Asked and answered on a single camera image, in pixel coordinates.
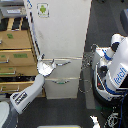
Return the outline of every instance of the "cabinet door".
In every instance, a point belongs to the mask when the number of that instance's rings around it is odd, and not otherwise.
[[[27,50],[0,50],[0,66],[35,65],[31,49]]]
[[[24,3],[29,19],[32,11],[41,54],[46,58],[82,56],[91,0],[31,0],[32,9],[27,7],[26,0]],[[41,7],[46,9],[49,17],[41,15]]]
[[[3,31],[0,32],[0,49],[31,48],[28,31]]]

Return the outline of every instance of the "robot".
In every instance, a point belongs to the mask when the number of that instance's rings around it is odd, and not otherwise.
[[[128,37],[114,34],[111,46],[96,48],[93,69],[94,94],[104,103],[116,105],[128,90]]]

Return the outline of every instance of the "black base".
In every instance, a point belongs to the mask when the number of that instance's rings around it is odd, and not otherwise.
[[[94,80],[94,71],[92,70],[92,89],[93,89],[93,94],[94,94],[94,97],[96,98],[96,100],[104,105],[104,106],[110,106],[110,107],[113,107],[113,106],[117,106],[119,105],[119,100],[118,99],[112,99],[111,101],[107,101],[106,99],[104,99],[99,93],[98,91],[96,90],[96,87],[95,87],[95,80]]]

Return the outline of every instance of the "refrigerator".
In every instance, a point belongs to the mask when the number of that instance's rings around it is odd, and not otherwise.
[[[77,98],[91,0],[24,0],[37,58],[54,59],[47,99]]]

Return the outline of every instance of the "freezer drawer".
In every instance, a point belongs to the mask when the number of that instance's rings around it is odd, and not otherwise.
[[[35,76],[38,74],[36,65],[25,67],[0,67],[0,77]]]
[[[0,66],[34,65],[35,60],[31,49],[0,50]]]
[[[55,59],[56,69],[50,74],[49,78],[68,78],[79,77],[82,66],[82,58]],[[49,64],[52,60],[43,60]]]
[[[79,78],[45,79],[47,99],[77,98]]]
[[[28,31],[2,31],[0,32],[0,49],[31,48]]]

